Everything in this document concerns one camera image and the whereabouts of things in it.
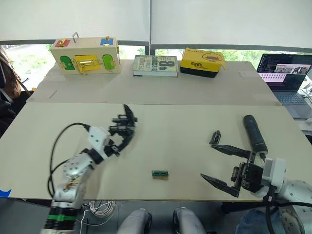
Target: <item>book cover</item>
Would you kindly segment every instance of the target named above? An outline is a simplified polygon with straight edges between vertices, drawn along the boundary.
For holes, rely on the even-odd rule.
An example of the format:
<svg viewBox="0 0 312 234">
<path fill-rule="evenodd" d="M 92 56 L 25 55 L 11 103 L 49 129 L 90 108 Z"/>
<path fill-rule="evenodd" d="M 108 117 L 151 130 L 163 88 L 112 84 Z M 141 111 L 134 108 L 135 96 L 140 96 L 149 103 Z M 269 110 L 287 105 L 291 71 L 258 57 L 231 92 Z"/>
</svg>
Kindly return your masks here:
<svg viewBox="0 0 312 234">
<path fill-rule="evenodd" d="M 176 56 L 136 55 L 134 76 L 176 77 L 178 64 Z"/>
</svg>

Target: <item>white table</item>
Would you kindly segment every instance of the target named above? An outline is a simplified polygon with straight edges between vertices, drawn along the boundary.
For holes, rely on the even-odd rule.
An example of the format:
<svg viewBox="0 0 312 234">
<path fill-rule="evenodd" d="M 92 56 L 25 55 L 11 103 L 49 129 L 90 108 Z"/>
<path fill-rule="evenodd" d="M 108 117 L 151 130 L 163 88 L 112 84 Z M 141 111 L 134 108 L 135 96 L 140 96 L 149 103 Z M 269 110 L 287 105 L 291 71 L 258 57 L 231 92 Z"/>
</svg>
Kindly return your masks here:
<svg viewBox="0 0 312 234">
<path fill-rule="evenodd" d="M 220 130 L 221 144 L 249 150 L 242 123 L 247 114 L 258 122 L 269 149 L 267 156 L 285 158 L 288 178 L 312 184 L 312 146 L 284 107 L 129 106 L 138 118 L 136 135 L 120 157 L 97 168 L 88 183 L 86 199 L 257 200 L 244 189 L 239 198 L 232 197 L 199 175 L 233 185 L 233 167 L 243 159 L 212 149 L 208 141 Z M 48 161 L 59 132 L 77 121 L 108 127 L 122 112 L 121 104 L 27 103 L 0 139 L 0 189 L 12 189 L 10 197 L 49 198 Z M 55 165 L 88 146 L 86 136 L 79 127 L 65 132 L 56 148 Z M 152 170 L 168 170 L 169 180 L 153 180 Z M 56 184 L 60 175 L 58 170 Z"/>
<path fill-rule="evenodd" d="M 134 77 L 133 60 L 120 74 L 64 76 L 57 64 L 28 102 L 162 105 L 280 105 L 250 62 L 227 62 L 215 78 Z"/>
</svg>

